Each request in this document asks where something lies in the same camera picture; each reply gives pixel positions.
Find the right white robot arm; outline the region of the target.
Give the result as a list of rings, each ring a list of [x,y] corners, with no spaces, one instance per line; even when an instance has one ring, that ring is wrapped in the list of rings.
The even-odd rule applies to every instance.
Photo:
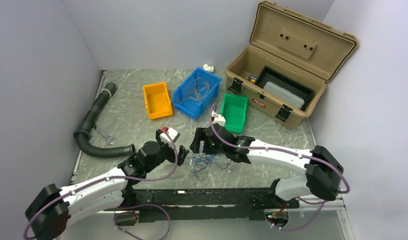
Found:
[[[297,173],[295,177],[272,182],[267,200],[274,208],[307,195],[333,201],[340,193],[343,167],[323,146],[314,149],[276,146],[251,136],[234,135],[215,123],[196,129],[190,150],[195,154],[222,154],[235,163],[271,165]]]

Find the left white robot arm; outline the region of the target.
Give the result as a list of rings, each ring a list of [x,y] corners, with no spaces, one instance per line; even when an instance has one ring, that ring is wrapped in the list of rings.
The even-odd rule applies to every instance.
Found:
[[[140,182],[164,180],[172,175],[153,179],[147,174],[164,161],[181,166],[188,150],[176,147],[180,134],[173,128],[156,131],[155,141],[146,142],[136,153],[108,172],[61,188],[49,184],[42,188],[27,207],[28,224],[23,232],[25,240],[53,240],[82,218],[99,211],[121,208],[131,209],[136,204],[133,186]]]

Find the green plastic bin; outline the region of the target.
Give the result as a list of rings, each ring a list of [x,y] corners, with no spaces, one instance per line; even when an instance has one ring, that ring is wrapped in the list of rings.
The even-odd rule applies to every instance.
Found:
[[[223,97],[221,115],[225,118],[225,128],[239,134],[243,131],[246,121],[248,98],[226,93]]]

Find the blue plastic bin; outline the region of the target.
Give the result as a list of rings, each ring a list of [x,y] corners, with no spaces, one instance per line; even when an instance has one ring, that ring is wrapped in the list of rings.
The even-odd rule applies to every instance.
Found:
[[[222,78],[197,67],[175,89],[173,106],[182,114],[197,120],[218,96]]]

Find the orange plastic bin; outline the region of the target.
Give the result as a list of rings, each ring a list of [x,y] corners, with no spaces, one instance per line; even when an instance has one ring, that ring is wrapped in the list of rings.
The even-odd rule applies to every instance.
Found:
[[[144,85],[143,94],[145,108],[150,120],[170,117],[174,114],[168,87],[165,82]]]

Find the white plastic fitting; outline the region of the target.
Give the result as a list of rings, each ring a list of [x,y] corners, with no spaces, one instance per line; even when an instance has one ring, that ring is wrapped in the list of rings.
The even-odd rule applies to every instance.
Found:
[[[203,69],[209,73],[214,73],[214,66],[209,64],[204,64]]]

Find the yellow blue battery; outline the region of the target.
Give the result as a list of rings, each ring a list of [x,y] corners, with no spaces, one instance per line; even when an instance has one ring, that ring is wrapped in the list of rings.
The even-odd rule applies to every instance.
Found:
[[[253,75],[250,75],[250,76],[248,77],[248,79],[249,79],[252,83],[255,83],[256,80],[257,80],[257,78],[256,78],[255,76],[253,76]]]

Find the silver wrench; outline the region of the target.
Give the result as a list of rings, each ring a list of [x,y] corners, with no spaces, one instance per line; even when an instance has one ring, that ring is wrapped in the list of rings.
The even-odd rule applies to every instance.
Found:
[[[113,145],[114,141],[116,141],[117,139],[114,136],[111,136],[109,134],[107,134],[106,132],[104,132],[100,127],[98,127],[95,123],[92,124],[93,129],[95,129],[105,140],[106,140],[106,144],[108,145]]]

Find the grey plastic case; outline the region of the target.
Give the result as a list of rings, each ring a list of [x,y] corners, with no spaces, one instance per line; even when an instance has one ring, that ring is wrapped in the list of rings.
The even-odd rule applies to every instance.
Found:
[[[274,95],[275,97],[283,100],[284,102],[293,105],[294,107],[300,109],[304,105],[304,99],[295,95],[294,93],[276,85],[273,82],[267,82],[263,89]]]

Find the black toolbox tray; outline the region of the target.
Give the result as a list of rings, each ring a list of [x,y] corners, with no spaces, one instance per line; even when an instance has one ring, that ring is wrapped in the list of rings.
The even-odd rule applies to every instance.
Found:
[[[258,76],[255,84],[260,88],[263,88],[267,82],[275,83],[276,85],[294,93],[300,98],[303,98],[304,105],[302,108],[299,108],[302,111],[305,111],[307,109],[307,106],[309,105],[314,95],[313,89],[289,77],[286,77],[285,75],[275,71],[268,66],[265,66],[260,72],[260,75]]]

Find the tan plastic toolbox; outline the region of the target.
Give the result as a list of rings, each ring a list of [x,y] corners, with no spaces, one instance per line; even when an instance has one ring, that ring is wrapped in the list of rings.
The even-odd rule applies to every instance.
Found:
[[[226,91],[247,97],[252,107],[290,129],[311,116],[327,83],[358,47],[356,36],[266,0],[258,5],[249,42],[225,69]],[[314,90],[305,111],[248,79],[258,78],[265,66]]]

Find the aluminium frame rail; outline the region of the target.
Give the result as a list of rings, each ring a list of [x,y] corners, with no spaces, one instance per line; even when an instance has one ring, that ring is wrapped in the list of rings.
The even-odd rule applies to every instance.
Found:
[[[324,147],[292,149],[265,143],[244,135],[234,135],[221,122],[216,104],[211,107],[210,125],[198,128],[190,149],[194,153],[210,151],[234,163],[267,164],[297,172],[288,179],[275,179],[268,188],[187,189],[135,191],[133,186],[147,180],[147,173],[163,161],[181,165],[188,154],[175,146],[179,135],[172,128],[161,128],[156,139],[133,151],[130,157],[108,172],[76,185],[54,189],[53,200],[43,206],[49,215],[44,220],[45,235],[59,236],[69,225],[100,211],[118,210],[122,214],[137,208],[155,207],[164,214],[181,208],[248,207],[264,211],[265,219],[279,230],[285,221],[279,216],[299,208],[305,196],[318,198],[320,208],[348,193],[350,186],[343,167]]]

